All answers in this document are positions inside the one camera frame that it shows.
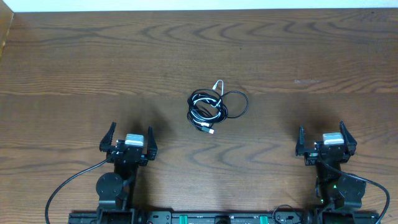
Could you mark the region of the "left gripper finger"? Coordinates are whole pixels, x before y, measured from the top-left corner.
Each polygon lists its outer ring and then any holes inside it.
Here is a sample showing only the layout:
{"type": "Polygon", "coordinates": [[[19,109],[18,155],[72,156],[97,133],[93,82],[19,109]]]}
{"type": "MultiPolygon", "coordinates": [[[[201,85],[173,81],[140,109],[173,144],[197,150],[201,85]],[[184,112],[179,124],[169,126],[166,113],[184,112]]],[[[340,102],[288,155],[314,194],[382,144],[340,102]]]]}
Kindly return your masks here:
{"type": "Polygon", "coordinates": [[[155,141],[152,127],[148,128],[148,142],[147,142],[147,158],[149,161],[154,161],[157,155],[158,147],[155,141]]]}
{"type": "Polygon", "coordinates": [[[114,134],[115,129],[116,129],[116,123],[112,122],[108,132],[105,134],[103,139],[100,141],[99,150],[101,152],[109,152],[109,151],[113,150],[114,146],[112,145],[112,141],[113,141],[113,134],[114,134]]]}

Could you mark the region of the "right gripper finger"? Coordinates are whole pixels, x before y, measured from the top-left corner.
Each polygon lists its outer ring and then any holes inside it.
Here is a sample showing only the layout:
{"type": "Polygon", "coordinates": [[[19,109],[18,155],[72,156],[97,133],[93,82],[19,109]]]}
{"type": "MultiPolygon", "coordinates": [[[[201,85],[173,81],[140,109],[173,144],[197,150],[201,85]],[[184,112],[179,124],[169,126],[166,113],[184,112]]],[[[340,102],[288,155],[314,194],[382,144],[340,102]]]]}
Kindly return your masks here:
{"type": "Polygon", "coordinates": [[[305,144],[305,130],[303,126],[299,128],[299,136],[295,147],[295,155],[303,156],[307,152],[305,144]]]}
{"type": "Polygon", "coordinates": [[[347,147],[349,155],[354,155],[356,151],[357,141],[349,133],[343,121],[340,121],[340,133],[343,136],[345,146],[347,147]]]}

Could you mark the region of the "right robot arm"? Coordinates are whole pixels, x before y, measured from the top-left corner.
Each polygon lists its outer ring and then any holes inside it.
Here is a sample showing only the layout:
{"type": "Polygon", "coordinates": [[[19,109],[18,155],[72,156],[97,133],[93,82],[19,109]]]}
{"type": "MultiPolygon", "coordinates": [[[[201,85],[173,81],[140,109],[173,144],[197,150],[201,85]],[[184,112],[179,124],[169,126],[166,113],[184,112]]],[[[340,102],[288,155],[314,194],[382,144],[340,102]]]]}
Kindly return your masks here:
{"type": "Polygon", "coordinates": [[[299,127],[295,154],[304,157],[306,166],[315,166],[315,195],[321,200],[305,212],[303,223],[354,223],[354,213],[362,206],[366,182],[341,170],[356,151],[357,141],[340,122],[340,131],[326,133],[321,141],[308,147],[304,127],[299,127]]]}

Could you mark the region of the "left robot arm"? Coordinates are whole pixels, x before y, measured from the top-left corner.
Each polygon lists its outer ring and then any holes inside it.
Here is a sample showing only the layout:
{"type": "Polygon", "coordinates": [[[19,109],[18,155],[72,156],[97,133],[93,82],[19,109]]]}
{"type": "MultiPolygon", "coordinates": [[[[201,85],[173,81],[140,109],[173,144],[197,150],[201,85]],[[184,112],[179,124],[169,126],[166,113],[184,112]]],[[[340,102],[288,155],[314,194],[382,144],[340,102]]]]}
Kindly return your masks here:
{"type": "Polygon", "coordinates": [[[96,183],[99,205],[95,223],[146,223],[146,213],[134,208],[132,198],[138,168],[146,166],[157,155],[153,129],[148,128],[146,138],[127,134],[125,139],[113,145],[115,128],[116,123],[113,122],[99,144],[99,150],[106,153],[106,162],[114,165],[114,171],[103,174],[96,183]]]}

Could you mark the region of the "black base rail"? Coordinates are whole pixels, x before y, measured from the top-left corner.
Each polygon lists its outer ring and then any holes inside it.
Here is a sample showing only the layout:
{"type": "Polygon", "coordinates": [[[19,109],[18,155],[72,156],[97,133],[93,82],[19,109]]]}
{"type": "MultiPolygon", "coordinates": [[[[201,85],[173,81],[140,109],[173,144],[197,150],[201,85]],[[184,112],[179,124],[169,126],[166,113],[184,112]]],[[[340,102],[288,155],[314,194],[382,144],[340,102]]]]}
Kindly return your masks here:
{"type": "Polygon", "coordinates": [[[376,213],[331,213],[308,217],[302,213],[276,211],[266,213],[175,213],[168,211],[70,213],[68,224],[297,224],[297,223],[376,223],[376,213]]]}

